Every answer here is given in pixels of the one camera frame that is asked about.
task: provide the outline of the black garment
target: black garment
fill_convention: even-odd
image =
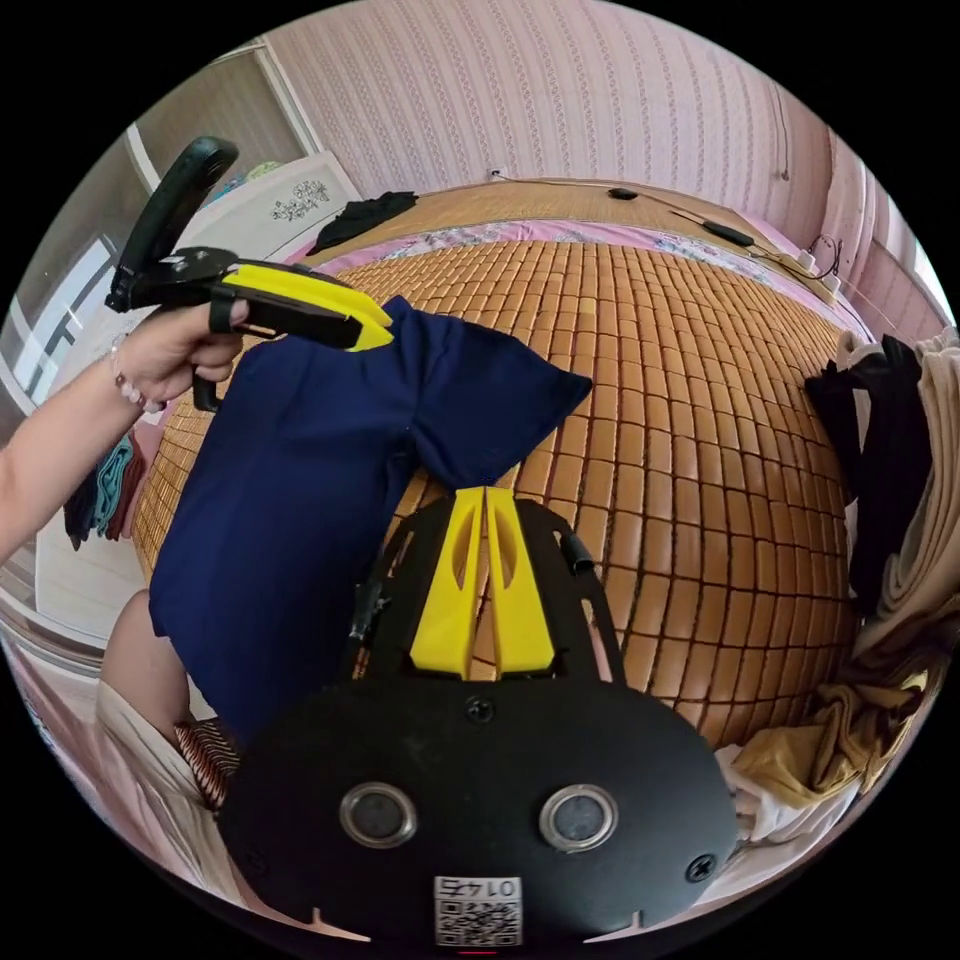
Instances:
[[[100,464],[98,463],[84,477],[83,483],[77,487],[70,499],[63,505],[63,525],[74,550],[80,549],[80,544],[86,542],[90,531],[93,529],[93,512],[97,505],[97,474],[99,471]]]
[[[864,616],[876,612],[888,558],[899,553],[933,468],[930,431],[917,385],[914,351],[893,337],[883,354],[849,370],[829,364],[806,381],[807,394],[837,452],[857,499],[857,542],[850,586]],[[860,453],[853,391],[870,396],[870,423]]]
[[[372,230],[387,220],[413,207],[419,198],[415,193],[385,193],[376,200],[351,200],[341,214],[331,220],[317,237],[317,242],[306,254],[308,257],[346,243]]]

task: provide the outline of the bracelet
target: bracelet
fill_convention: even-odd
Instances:
[[[126,334],[121,334],[113,341],[110,347],[110,367],[113,371],[113,382],[121,395],[129,400],[134,406],[139,407],[144,413],[160,413],[166,409],[166,402],[163,400],[148,400],[125,376],[120,369],[120,344],[126,339]]]

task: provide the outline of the sticker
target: sticker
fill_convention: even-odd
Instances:
[[[435,877],[439,947],[519,947],[523,893],[519,877]]]

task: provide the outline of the blue t-shirt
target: blue t-shirt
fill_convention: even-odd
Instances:
[[[416,469],[493,484],[592,388],[514,337],[384,309],[386,347],[287,337],[242,358],[157,558],[154,630],[241,743],[334,679]]]

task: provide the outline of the black cloth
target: black cloth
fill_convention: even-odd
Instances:
[[[318,234],[317,242],[306,256],[311,257],[328,247],[346,243],[360,234],[378,227],[387,220],[413,207],[419,197],[415,193],[384,193],[376,200],[351,200],[338,217],[331,220]]]
[[[98,463],[63,505],[63,525],[74,550],[80,549],[93,529],[93,512],[97,505]]]
[[[243,357],[157,557],[154,630],[241,747],[336,677],[416,470],[491,485],[593,386],[497,330],[383,309],[387,346],[286,337]]]
[[[882,354],[867,356],[849,370],[831,363],[821,376],[805,382],[846,475],[849,499],[857,500],[850,586],[864,616],[877,610],[887,560],[900,552],[933,469],[930,431],[917,389],[920,363],[894,337],[885,336],[881,346]],[[870,397],[862,454],[854,390]]]

